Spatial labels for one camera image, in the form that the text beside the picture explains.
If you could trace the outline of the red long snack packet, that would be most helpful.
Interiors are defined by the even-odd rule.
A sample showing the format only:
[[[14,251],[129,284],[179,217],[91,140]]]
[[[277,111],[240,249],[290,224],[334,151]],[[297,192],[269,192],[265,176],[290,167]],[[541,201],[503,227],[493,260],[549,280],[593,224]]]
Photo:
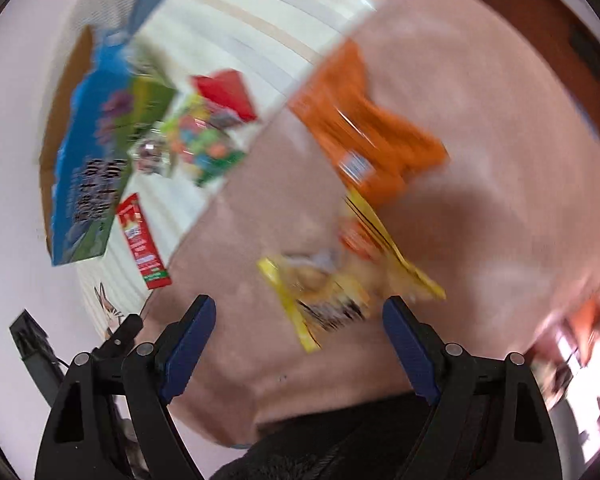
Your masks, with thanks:
[[[171,285],[170,274],[152,238],[143,208],[140,206],[140,198],[136,193],[120,203],[117,217],[146,287],[154,290]]]

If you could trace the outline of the yellow chip packet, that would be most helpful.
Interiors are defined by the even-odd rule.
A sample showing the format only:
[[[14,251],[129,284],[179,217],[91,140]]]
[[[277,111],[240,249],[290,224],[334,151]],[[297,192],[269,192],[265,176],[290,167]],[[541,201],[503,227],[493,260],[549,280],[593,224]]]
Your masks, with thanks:
[[[380,315],[386,298],[445,300],[445,290],[402,255],[372,206],[353,188],[344,196],[337,241],[307,254],[258,261],[298,336],[320,350],[328,336]]]

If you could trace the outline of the orange snack packet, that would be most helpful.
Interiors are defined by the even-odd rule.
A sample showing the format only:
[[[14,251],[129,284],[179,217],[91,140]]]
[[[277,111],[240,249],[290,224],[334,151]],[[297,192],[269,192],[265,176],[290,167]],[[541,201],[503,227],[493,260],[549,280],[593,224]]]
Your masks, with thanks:
[[[412,177],[448,160],[443,143],[372,101],[358,45],[324,59],[289,102],[342,182],[373,206],[395,200]]]

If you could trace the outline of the colourful candy ball bag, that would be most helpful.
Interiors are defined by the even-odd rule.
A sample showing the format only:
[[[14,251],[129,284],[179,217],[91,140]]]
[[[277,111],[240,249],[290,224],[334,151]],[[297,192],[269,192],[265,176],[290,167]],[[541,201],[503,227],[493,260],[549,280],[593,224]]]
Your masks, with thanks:
[[[169,177],[182,168],[198,188],[224,177],[246,153],[225,131],[236,126],[234,110],[192,93],[173,115],[155,122],[129,150],[135,171]]]

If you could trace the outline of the cardboard milk box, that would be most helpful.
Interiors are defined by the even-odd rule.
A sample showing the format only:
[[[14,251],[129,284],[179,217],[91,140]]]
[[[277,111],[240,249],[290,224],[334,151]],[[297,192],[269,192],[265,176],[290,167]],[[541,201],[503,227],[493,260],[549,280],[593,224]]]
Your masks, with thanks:
[[[132,172],[129,151],[174,96],[172,84],[130,61],[124,39],[82,29],[58,81],[38,159],[53,266],[105,252]]]

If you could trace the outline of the red triangular snack packet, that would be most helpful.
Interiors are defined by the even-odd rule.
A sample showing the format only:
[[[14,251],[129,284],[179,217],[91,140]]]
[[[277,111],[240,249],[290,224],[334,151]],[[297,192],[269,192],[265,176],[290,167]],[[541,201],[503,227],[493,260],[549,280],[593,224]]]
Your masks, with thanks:
[[[220,70],[210,76],[191,76],[190,82],[207,104],[212,117],[222,118],[230,125],[258,119],[242,73],[238,70]]]

